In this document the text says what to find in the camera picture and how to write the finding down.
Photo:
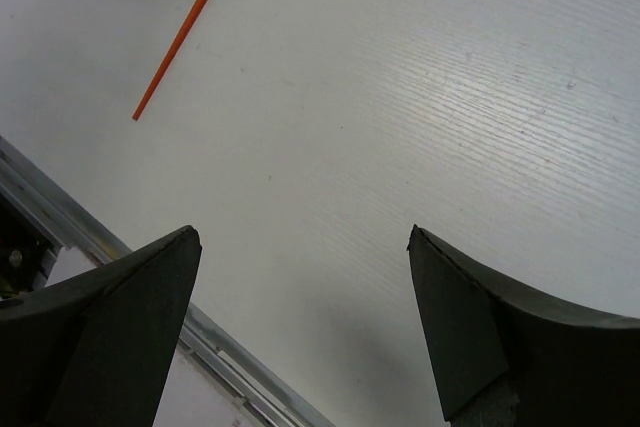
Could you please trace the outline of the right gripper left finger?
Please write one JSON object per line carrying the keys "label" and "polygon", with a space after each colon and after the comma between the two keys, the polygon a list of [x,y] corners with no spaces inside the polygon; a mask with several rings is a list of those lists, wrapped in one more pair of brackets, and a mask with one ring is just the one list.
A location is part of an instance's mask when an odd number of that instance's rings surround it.
{"label": "right gripper left finger", "polygon": [[150,426],[202,247],[182,227],[1,304],[4,426]]}

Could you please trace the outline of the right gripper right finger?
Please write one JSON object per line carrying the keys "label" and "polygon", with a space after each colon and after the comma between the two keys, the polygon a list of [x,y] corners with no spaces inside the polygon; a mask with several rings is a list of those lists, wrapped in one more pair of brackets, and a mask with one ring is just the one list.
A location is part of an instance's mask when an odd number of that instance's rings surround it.
{"label": "right gripper right finger", "polygon": [[552,296],[414,227],[412,282],[453,426],[635,426],[639,322]]}

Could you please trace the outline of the steep orange chopstick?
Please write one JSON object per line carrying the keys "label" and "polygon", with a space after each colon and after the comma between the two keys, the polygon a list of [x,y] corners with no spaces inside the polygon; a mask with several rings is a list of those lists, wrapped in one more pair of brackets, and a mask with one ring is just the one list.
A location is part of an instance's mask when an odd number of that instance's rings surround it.
{"label": "steep orange chopstick", "polygon": [[146,88],[136,110],[134,111],[133,115],[132,115],[132,119],[134,121],[138,121],[140,119],[140,117],[142,116],[145,108],[147,107],[148,103],[151,101],[156,89],[158,88],[159,84],[161,83],[164,75],[166,74],[167,70],[169,69],[172,61],[174,60],[174,58],[176,57],[176,55],[178,54],[181,46],[183,45],[184,41],[186,40],[187,36],[189,35],[191,29],[193,28],[194,24],[196,23],[198,17],[200,16],[202,10],[204,9],[204,7],[206,6],[206,3],[208,2],[208,0],[195,0],[193,5],[191,6],[187,16],[185,17],[184,21],[182,22],[182,25],[180,26],[180,29],[178,30],[174,40],[172,41],[170,47],[168,48],[166,54],[164,55],[164,58],[162,59],[158,69],[156,70],[153,78],[151,79],[148,87]]}

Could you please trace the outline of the aluminium table rail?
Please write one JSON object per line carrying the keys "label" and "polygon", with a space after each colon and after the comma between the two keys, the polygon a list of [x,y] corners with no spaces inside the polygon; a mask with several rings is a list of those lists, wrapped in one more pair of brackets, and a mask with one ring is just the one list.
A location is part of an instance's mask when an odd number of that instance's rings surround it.
{"label": "aluminium table rail", "polygon": [[13,145],[1,145],[1,422],[150,426],[176,349],[261,426],[326,417],[190,300],[184,226],[129,249]]}

